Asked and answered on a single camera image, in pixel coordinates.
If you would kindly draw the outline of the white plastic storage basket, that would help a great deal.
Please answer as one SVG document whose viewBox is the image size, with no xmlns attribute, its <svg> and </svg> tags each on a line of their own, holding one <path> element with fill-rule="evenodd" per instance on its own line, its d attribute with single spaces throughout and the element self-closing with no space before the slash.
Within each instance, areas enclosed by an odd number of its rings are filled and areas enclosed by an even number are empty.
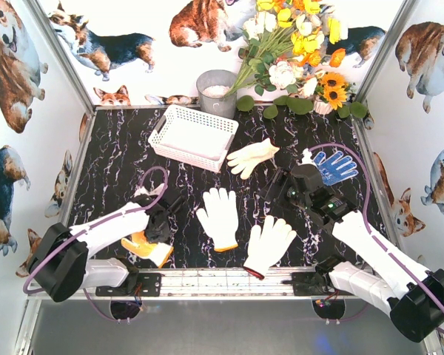
<svg viewBox="0 0 444 355">
<path fill-rule="evenodd" d="M 218 173 L 238 127 L 232 119 L 173 104 L 148 142 L 157 155 Z"/>
</svg>

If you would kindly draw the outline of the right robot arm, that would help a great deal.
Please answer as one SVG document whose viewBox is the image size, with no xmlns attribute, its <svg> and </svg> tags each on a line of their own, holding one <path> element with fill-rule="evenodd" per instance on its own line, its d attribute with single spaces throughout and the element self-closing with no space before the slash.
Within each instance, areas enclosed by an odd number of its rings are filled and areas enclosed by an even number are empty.
<svg viewBox="0 0 444 355">
<path fill-rule="evenodd" d="M 333 288 L 381 310 L 412 342 L 422 342 L 444 323 L 444 270 L 431 271 L 401 252 L 370 226 L 353 202 L 323 183 L 315 165 L 277 169 L 260 196 L 304 211 L 371 267 L 367 272 L 344 257 L 330 256 L 315 269 Z"/>
</svg>

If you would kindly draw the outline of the yellow coated work glove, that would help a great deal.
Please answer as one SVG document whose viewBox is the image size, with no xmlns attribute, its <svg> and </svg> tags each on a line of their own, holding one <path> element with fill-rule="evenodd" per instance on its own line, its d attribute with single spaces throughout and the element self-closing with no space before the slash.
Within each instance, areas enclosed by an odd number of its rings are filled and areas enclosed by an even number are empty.
<svg viewBox="0 0 444 355">
<path fill-rule="evenodd" d="M 143 231 L 122 238 L 121 245 L 137 257 L 152 261 L 158 268 L 163 267 L 174 249 L 166 243 L 150 243 Z"/>
</svg>

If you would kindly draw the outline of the grey metal bucket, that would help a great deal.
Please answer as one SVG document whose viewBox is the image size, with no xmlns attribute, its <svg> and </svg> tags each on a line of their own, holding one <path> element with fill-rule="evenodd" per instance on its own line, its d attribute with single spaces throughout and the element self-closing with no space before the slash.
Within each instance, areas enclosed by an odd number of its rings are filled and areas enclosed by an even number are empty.
<svg viewBox="0 0 444 355">
<path fill-rule="evenodd" d="M 236 92 L 231 92 L 236 75 L 228 70 L 209 70 L 202 73 L 196 88 L 202 112 L 223 118 L 234 118 L 236 110 Z"/>
</svg>

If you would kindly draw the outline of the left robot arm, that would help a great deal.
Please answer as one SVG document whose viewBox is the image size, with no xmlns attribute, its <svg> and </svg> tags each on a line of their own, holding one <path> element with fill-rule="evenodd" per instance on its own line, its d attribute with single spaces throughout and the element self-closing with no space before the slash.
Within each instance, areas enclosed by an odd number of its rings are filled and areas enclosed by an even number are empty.
<svg viewBox="0 0 444 355">
<path fill-rule="evenodd" d="M 138 269 L 126 258 L 95 258 L 101 250 L 120 243 L 128 252 L 162 267 L 174 248 L 169 220 L 184 204 L 180 194 L 165 198 L 164 187 L 142 191 L 118 210 L 77 226 L 56 223 L 48 228 L 27 262 L 30 280 L 55 302 L 85 288 L 136 287 Z"/>
</svg>

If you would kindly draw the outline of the white glove orange cuff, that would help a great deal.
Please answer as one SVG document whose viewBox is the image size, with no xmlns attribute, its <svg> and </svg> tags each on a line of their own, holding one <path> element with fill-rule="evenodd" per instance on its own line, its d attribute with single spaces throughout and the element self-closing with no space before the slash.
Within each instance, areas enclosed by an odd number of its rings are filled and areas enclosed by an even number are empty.
<svg viewBox="0 0 444 355">
<path fill-rule="evenodd" d="M 206 235 L 212 239 L 216 252 L 238 247 L 235 233 L 238 230 L 236 194 L 225 188 L 211 188 L 203 193 L 204 207 L 196 216 Z"/>
</svg>

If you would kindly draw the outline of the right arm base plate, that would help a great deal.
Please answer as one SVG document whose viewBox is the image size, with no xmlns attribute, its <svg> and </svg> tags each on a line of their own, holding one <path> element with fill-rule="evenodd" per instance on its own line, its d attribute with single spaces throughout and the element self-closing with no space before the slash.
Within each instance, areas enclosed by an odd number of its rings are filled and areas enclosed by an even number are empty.
<svg viewBox="0 0 444 355">
<path fill-rule="evenodd" d="M 293 294 L 301 296 L 329 296 L 336 292 L 333 286 L 328 284 L 326 278 L 316 272 L 293 272 L 287 280 L 282 280 L 283 285 L 290 285 Z"/>
</svg>

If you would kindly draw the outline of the cream glove red cuff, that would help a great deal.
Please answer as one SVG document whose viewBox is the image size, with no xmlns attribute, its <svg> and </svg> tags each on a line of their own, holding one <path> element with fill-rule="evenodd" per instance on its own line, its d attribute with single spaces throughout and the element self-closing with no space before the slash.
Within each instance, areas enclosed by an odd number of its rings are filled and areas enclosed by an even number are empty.
<svg viewBox="0 0 444 355">
<path fill-rule="evenodd" d="M 251 229 L 247 258 L 243 268 L 263 280 L 270 267 L 280 261 L 297 232 L 283 219 L 267 215 L 263 225 Z"/>
</svg>

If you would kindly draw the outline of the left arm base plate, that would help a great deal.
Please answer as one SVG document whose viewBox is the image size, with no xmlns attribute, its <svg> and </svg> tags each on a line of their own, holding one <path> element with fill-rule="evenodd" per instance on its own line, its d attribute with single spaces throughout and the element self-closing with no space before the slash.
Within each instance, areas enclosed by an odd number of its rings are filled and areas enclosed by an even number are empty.
<svg viewBox="0 0 444 355">
<path fill-rule="evenodd" d="M 130 274 L 118 287 L 100 286 L 95 289 L 98 297 L 158 297 L 161 290 L 162 274 Z"/>
</svg>

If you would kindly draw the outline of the cream knit glove pair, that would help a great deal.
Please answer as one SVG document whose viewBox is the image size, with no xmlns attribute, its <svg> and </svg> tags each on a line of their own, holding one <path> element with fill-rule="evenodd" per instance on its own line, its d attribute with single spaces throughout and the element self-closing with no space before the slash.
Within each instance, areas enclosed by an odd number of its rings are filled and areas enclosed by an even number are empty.
<svg viewBox="0 0 444 355">
<path fill-rule="evenodd" d="M 259 163 L 272 159 L 279 150 L 280 148 L 274 146 L 267 138 L 228 154 L 227 166 L 231 167 L 230 172 L 233 175 L 240 175 L 242 180 L 246 180 Z"/>
</svg>

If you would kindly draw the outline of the aluminium front rail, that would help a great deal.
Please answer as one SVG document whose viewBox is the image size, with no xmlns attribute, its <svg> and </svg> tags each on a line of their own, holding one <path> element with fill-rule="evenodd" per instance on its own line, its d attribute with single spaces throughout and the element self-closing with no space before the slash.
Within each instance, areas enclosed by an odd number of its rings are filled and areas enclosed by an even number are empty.
<svg viewBox="0 0 444 355">
<path fill-rule="evenodd" d="M 269 269 L 264 280 L 248 274 L 242 268 L 190 268 L 190 269 L 147 269 L 133 271 L 138 273 L 160 273 L 161 290 L 159 297 L 193 298 L 247 298 L 268 297 L 278 299 L 296 297 L 290 285 L 283 285 L 293 272 L 316 272 L 313 267 L 281 267 Z M 83 285 L 72 290 L 67 300 L 82 296 L 84 291 L 95 295 L 100 286 L 117 287 L 114 280 L 102 277 L 85 277 Z"/>
</svg>

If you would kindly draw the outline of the artificial flower bouquet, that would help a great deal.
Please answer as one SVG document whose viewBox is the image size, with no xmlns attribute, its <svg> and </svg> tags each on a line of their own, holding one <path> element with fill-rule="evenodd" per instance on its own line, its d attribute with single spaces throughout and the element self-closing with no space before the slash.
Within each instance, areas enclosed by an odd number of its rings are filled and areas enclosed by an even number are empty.
<svg viewBox="0 0 444 355">
<path fill-rule="evenodd" d="M 234 84 L 228 93 L 252 87 L 258 95 L 285 90 L 298 94 L 319 66 L 334 66 L 343 60 L 327 47 L 349 35 L 347 25 L 326 1 L 257 1 L 256 13 L 243 24 L 246 45 Z"/>
</svg>

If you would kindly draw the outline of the blue dotted work glove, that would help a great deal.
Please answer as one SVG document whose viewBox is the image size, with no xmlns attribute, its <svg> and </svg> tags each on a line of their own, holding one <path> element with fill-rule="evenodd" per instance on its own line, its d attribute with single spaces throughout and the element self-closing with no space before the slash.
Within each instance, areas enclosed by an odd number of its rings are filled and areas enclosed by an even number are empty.
<svg viewBox="0 0 444 355">
<path fill-rule="evenodd" d="M 352 156 L 344 155 L 341 151 L 336 151 L 329 157 L 325 152 L 318 152 L 313 161 L 320 171 L 323 183 L 327 186 L 333 186 L 358 175 L 357 164 Z"/>
</svg>

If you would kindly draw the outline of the small sunflower pot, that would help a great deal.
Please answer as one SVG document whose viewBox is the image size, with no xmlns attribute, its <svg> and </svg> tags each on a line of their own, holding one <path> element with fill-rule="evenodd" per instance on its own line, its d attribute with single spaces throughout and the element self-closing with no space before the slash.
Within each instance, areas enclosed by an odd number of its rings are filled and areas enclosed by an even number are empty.
<svg viewBox="0 0 444 355">
<path fill-rule="evenodd" d="M 345 109 L 355 96 L 355 83 L 349 82 L 338 72 L 324 70 L 315 74 L 317 84 L 314 90 L 313 110 L 327 115 L 332 111 Z"/>
</svg>

